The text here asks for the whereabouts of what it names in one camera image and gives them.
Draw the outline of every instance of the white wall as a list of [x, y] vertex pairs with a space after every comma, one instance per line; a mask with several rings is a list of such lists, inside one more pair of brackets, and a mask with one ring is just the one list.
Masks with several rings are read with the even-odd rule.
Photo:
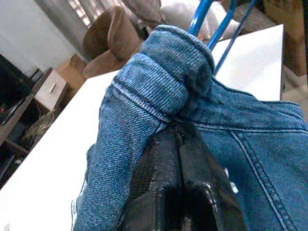
[[34, 0], [0, 0], [0, 53], [23, 73], [56, 67], [76, 52]]

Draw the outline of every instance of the floor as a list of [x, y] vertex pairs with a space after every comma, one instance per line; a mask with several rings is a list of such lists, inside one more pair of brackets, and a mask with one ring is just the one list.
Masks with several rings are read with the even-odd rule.
[[287, 67], [283, 67], [285, 88], [282, 91], [282, 100], [298, 103], [304, 111], [308, 122], [308, 84], [307, 75], [298, 77]]

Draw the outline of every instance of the denim jacket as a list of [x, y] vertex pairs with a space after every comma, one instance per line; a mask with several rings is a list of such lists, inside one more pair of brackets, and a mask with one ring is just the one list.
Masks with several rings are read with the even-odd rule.
[[116, 230], [149, 137], [172, 120], [193, 122], [228, 169], [249, 230], [308, 230], [308, 126], [302, 110], [229, 89], [213, 70], [210, 50], [196, 37], [172, 26], [153, 31], [102, 101], [85, 183], [72, 206], [73, 230]]

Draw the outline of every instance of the jacket sleeve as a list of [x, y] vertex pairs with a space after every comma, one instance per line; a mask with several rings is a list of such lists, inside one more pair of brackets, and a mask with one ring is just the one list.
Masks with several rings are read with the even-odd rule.
[[196, 108], [213, 68], [210, 51], [197, 38], [159, 26], [120, 70], [100, 107], [75, 231], [116, 229], [133, 169], [149, 137], [180, 112]]

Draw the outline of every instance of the white table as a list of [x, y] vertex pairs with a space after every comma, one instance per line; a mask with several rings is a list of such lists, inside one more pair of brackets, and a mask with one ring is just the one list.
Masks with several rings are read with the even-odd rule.
[[[215, 60], [225, 44], [217, 45]], [[278, 100], [281, 63], [282, 26], [277, 26], [238, 38], [217, 79], [259, 99]], [[86, 81], [0, 190], [0, 231], [70, 230], [71, 201], [80, 192], [100, 103], [116, 73]]]

